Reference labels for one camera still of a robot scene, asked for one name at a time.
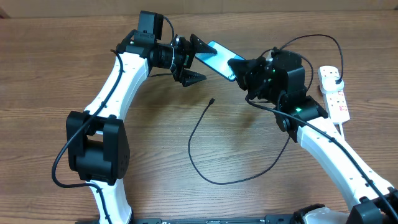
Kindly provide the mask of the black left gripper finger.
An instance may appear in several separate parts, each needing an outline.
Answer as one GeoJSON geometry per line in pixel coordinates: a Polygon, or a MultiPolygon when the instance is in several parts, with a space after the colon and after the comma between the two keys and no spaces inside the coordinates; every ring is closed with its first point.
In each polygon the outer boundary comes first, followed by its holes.
{"type": "Polygon", "coordinates": [[[197,53],[216,55],[217,50],[204,43],[204,41],[198,38],[195,34],[191,34],[188,54],[189,56],[195,56],[197,53]]]}
{"type": "Polygon", "coordinates": [[[180,74],[180,83],[183,85],[183,87],[188,87],[204,80],[206,80],[205,75],[190,70],[184,69],[180,74]]]}

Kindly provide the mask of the Samsung Galaxy smartphone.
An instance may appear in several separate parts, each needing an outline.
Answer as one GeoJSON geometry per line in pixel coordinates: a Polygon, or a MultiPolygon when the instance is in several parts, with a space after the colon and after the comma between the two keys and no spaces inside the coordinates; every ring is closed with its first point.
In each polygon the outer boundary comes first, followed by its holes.
{"type": "Polygon", "coordinates": [[[214,40],[209,42],[208,46],[215,49],[217,51],[217,54],[197,53],[195,55],[195,58],[204,63],[207,67],[214,70],[223,78],[227,79],[230,82],[234,82],[236,80],[236,75],[233,73],[231,67],[228,65],[228,60],[244,60],[244,58],[214,40]]]}

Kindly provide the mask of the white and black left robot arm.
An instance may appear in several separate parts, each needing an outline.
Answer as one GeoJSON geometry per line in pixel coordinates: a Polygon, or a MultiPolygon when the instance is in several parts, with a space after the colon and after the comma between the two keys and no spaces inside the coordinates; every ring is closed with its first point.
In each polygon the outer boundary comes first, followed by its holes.
{"type": "Polygon", "coordinates": [[[206,80],[190,70],[192,61],[197,53],[217,53],[195,34],[189,39],[173,34],[168,44],[160,43],[166,21],[161,14],[141,11],[137,29],[112,51],[114,67],[101,91],[84,111],[67,117],[67,141],[53,163],[52,180],[64,189],[89,187],[98,223],[134,221],[123,181],[130,160],[124,120],[138,88],[154,67],[170,70],[184,87],[206,80]]]}

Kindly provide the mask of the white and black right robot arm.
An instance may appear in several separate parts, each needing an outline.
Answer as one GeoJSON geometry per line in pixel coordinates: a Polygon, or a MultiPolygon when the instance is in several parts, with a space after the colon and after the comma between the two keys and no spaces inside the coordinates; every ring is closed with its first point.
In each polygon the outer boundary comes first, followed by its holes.
{"type": "Polygon", "coordinates": [[[280,130],[308,151],[342,194],[349,214],[333,215],[334,223],[397,223],[397,189],[374,172],[341,137],[328,113],[304,84],[305,69],[299,54],[273,48],[268,57],[232,58],[228,65],[236,75],[245,100],[254,98],[275,104],[280,130]]]}

